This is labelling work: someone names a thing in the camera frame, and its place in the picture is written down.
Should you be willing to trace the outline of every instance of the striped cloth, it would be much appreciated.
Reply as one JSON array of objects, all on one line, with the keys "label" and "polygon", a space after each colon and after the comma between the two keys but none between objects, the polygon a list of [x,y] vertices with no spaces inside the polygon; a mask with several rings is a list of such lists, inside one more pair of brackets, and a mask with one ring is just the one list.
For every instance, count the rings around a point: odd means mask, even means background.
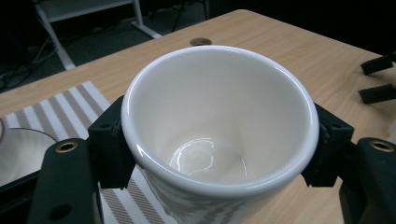
[{"label": "striped cloth", "polygon": [[[102,93],[91,82],[85,82],[3,119],[9,128],[38,130],[57,141],[86,139],[88,127],[109,106]],[[176,223],[165,214],[137,167],[127,189],[101,189],[101,199],[106,224]]]}]

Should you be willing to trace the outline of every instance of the brass insert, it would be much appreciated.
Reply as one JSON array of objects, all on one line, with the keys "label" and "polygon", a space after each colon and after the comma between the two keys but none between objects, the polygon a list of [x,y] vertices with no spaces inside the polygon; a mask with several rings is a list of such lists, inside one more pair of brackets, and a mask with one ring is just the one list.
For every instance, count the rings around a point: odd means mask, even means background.
[{"label": "brass insert", "polygon": [[76,149],[78,146],[77,142],[66,142],[56,147],[55,151],[58,153],[65,153]]},{"label": "brass insert", "polygon": [[370,146],[383,152],[393,152],[395,148],[386,142],[371,141]]}]

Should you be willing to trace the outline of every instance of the white stripe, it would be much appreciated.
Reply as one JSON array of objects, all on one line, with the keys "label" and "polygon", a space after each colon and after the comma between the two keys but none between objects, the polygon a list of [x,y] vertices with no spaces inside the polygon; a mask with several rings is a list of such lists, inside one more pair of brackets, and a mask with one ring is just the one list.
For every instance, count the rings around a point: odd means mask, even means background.
[{"label": "white stripe", "polygon": [[33,107],[31,105],[25,107],[23,109],[26,119],[29,123],[29,127],[34,130],[39,130],[40,132],[44,132],[43,126],[40,123],[40,120],[38,119],[37,114],[33,110]]},{"label": "white stripe", "polygon": [[17,119],[16,113],[6,115],[4,122],[8,128],[20,128],[21,127],[20,122]]},{"label": "white stripe", "polygon": [[96,113],[92,110],[88,102],[84,99],[84,97],[79,93],[77,88],[73,88],[70,90],[71,95],[73,98],[76,99],[76,102],[79,104],[81,107],[82,111],[87,115],[88,119],[90,119],[91,123],[93,123],[98,116]]},{"label": "white stripe", "polygon": [[92,96],[92,98],[96,101],[97,104],[102,108],[103,111],[108,109],[110,103],[105,98],[105,96],[99,92],[99,90],[93,85],[92,82],[84,82],[82,86],[87,90],[87,92]]},{"label": "white stripe", "polygon": [[44,100],[40,102],[41,106],[43,107],[44,114],[48,118],[50,125],[53,128],[53,131],[56,132],[58,136],[58,141],[64,140],[69,138],[64,126],[62,125],[61,121],[58,118],[58,115],[55,113],[54,109],[52,108],[49,100]]},{"label": "white stripe", "polygon": [[143,176],[142,172],[140,169],[137,167],[134,168],[134,173],[132,174],[132,179],[136,183],[136,185],[140,188],[144,196],[148,199],[148,202],[151,204],[151,206],[155,209],[157,214],[161,217],[161,219],[165,223],[175,223],[177,222],[172,218],[166,215],[165,211],[163,210],[163,206],[158,202],[157,198],[155,195],[152,193],[149,184],[146,181],[146,178]]},{"label": "white stripe", "polygon": [[137,206],[136,202],[126,189],[114,189],[114,192],[116,193],[122,206],[125,208],[133,223],[149,223],[140,210],[139,206]]},{"label": "white stripe", "polygon": [[58,94],[55,96],[55,98],[59,102],[59,105],[61,106],[62,110],[64,111],[66,116],[69,118],[70,122],[73,124],[76,132],[78,133],[78,136],[69,136],[69,137],[80,137],[83,139],[87,138],[88,131],[85,129],[81,120],[79,120],[78,115],[76,114],[76,111],[74,111],[73,107],[64,98],[64,95]]},{"label": "white stripe", "polygon": [[113,213],[111,212],[110,207],[108,206],[106,199],[100,194],[100,200],[102,204],[102,212],[103,212],[103,219],[105,224],[117,224],[119,223],[116,218],[114,217]]}]

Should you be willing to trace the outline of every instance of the table surface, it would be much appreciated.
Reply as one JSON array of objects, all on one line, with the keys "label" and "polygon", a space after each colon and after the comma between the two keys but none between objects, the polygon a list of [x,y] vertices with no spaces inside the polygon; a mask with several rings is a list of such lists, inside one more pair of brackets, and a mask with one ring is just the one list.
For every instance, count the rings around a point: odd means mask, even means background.
[{"label": "table surface", "polygon": [[[387,138],[396,119],[396,101],[361,102],[359,90],[396,84],[396,69],[365,76],[361,64],[377,54],[317,35],[246,10],[216,17],[192,27],[122,50],[70,71],[0,94],[0,117],[90,80],[109,102],[123,95],[134,76],[154,59],[205,37],[215,45],[249,49],[289,69],[314,101],[355,128],[363,137]],[[246,223],[343,223],[338,190],[308,188],[297,177]]]}]

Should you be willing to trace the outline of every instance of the white ceramic cup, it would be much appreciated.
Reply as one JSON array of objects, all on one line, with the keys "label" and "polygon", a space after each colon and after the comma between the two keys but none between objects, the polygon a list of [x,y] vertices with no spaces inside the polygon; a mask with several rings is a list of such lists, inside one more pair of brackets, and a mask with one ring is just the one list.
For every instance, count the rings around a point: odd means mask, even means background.
[{"label": "white ceramic cup", "polygon": [[291,182],[318,142],[300,81],[252,51],[168,53],[131,83],[121,110],[129,148],[179,223],[240,223]]}]

